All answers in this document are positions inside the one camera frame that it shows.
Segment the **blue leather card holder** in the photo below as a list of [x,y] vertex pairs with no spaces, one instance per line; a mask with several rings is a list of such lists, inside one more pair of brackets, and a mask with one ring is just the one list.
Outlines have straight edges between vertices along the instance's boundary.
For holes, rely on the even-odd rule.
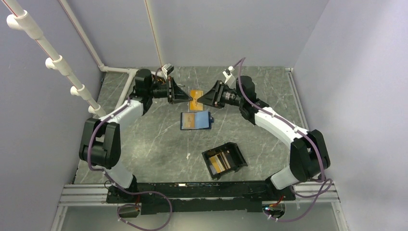
[[194,129],[183,129],[182,128],[182,118],[183,113],[180,113],[180,130],[207,130],[212,128],[214,123],[214,118],[211,116],[209,111],[200,111],[200,112],[190,112],[195,113],[195,128]]

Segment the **black plastic card tray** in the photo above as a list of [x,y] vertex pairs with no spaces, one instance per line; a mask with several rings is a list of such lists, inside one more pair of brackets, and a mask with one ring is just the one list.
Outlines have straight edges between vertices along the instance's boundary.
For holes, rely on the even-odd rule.
[[227,142],[221,146],[202,152],[205,165],[213,180],[219,180],[230,172],[238,172],[248,164],[237,143]]

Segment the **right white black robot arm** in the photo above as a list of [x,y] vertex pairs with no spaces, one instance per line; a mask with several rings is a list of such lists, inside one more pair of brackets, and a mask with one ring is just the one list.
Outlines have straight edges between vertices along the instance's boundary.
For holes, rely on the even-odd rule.
[[330,167],[331,161],[322,133],[317,129],[309,131],[299,127],[279,115],[257,97],[251,77],[239,77],[235,89],[218,80],[197,101],[218,109],[226,104],[237,106],[244,119],[265,129],[289,148],[288,166],[272,174],[269,177],[271,183],[265,186],[269,199],[278,199],[284,188],[308,181],[317,174],[325,180],[324,171]]

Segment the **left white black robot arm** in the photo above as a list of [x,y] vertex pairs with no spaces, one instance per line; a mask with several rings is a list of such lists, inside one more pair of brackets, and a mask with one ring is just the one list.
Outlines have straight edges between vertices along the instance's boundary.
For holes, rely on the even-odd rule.
[[165,98],[169,104],[192,101],[171,77],[173,71],[171,64],[156,73],[149,69],[138,70],[133,78],[133,90],[123,104],[108,115],[89,118],[84,124],[79,158],[87,163],[90,171],[105,175],[126,202],[134,201],[139,192],[136,177],[120,160],[121,133],[148,112],[154,99]]

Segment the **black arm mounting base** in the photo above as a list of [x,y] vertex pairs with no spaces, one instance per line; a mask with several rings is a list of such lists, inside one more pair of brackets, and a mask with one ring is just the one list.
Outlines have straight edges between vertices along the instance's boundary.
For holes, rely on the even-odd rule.
[[267,202],[294,201],[290,188],[276,190],[262,180],[187,183],[138,183],[136,192],[129,195],[110,186],[106,201],[109,204],[140,203],[141,214],[154,215],[173,212],[233,211],[262,212]]

